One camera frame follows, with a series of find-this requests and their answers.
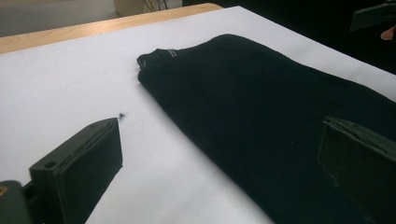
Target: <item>black plastic part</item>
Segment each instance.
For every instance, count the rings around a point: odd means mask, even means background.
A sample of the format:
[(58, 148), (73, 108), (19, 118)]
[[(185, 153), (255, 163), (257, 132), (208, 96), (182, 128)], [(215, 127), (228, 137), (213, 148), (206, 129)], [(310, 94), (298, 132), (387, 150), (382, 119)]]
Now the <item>black plastic part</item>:
[(396, 1), (387, 1), (379, 6), (355, 11), (350, 30), (357, 31), (362, 28), (376, 26), (384, 21), (396, 21)]
[(319, 163), (375, 223), (396, 223), (396, 144), (357, 124), (326, 119)]
[(54, 149), (30, 168), (45, 223), (85, 223), (121, 166), (117, 119), (95, 122)]
[(17, 181), (0, 182), (0, 223), (32, 224), (21, 184)]

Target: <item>folded black garment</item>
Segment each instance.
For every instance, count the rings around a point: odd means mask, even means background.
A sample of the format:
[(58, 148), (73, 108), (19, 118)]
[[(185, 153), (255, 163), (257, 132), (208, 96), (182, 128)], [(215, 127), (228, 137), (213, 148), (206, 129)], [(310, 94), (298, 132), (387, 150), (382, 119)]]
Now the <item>folded black garment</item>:
[(175, 124), (275, 223), (370, 223), (318, 164), (325, 117), (396, 139), (396, 104), (244, 37), (138, 58)]

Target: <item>white table surface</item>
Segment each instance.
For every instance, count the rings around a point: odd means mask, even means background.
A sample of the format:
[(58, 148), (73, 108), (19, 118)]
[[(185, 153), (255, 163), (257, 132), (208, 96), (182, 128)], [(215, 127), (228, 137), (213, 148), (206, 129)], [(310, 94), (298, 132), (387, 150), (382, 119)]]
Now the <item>white table surface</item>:
[(396, 76), (241, 7), (225, 8), (0, 55), (0, 180), (26, 184), (29, 167), (73, 134), (124, 113), (123, 168), (87, 223), (272, 223), (137, 81), (139, 55), (222, 34), (247, 37), (396, 101)]

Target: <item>wooden table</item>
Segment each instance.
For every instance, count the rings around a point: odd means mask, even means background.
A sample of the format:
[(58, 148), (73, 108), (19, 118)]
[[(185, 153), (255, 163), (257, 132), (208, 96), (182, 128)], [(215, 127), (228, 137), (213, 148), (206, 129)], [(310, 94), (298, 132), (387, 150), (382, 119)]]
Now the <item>wooden table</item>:
[(221, 7), (214, 4), (201, 4), (197, 6), (179, 7), (142, 15), (108, 21), (97, 21), (30, 34), (1, 37), (0, 53), (7, 53), (20, 49), (29, 49), (88, 35), (99, 35), (128, 27), (134, 27), (157, 21), (177, 19), (180, 17), (186, 17), (217, 9), (221, 9)]

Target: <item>dark background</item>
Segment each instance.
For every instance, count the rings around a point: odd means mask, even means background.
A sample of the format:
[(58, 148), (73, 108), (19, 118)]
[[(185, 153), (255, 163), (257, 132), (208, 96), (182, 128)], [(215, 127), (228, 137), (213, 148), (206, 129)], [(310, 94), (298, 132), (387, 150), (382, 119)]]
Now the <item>dark background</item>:
[[(206, 3), (183, 0), (183, 6)], [(350, 32), (353, 12), (382, 4), (378, 0), (212, 0), (221, 7), (241, 6), (332, 49), (396, 74), (396, 42), (380, 35), (394, 23)]]

